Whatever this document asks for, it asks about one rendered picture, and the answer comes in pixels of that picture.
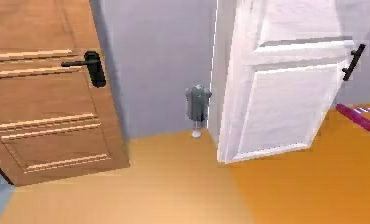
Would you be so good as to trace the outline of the white panelled room door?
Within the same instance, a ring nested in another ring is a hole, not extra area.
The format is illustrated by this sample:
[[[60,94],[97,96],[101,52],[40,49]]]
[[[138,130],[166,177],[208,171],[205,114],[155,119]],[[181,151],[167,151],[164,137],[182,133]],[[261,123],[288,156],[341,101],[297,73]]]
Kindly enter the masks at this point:
[[[238,0],[218,160],[309,148],[369,30],[370,0]]]

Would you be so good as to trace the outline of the brown wooden room door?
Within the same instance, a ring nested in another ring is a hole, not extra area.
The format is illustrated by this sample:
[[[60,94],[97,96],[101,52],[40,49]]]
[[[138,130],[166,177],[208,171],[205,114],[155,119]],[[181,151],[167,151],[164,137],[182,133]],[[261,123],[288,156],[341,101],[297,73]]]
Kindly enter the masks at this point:
[[[106,86],[91,84],[86,51]],[[129,165],[91,0],[0,0],[0,169],[25,186]]]

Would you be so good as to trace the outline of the magenta striped cloth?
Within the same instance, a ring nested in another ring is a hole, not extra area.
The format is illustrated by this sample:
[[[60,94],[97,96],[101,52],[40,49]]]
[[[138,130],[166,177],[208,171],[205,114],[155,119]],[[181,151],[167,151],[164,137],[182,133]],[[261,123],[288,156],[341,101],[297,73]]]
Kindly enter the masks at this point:
[[[337,104],[336,110],[343,116],[351,120],[353,123],[357,124],[370,133],[370,120],[368,118],[365,118],[361,114],[355,112],[352,108],[347,107],[343,104]]]

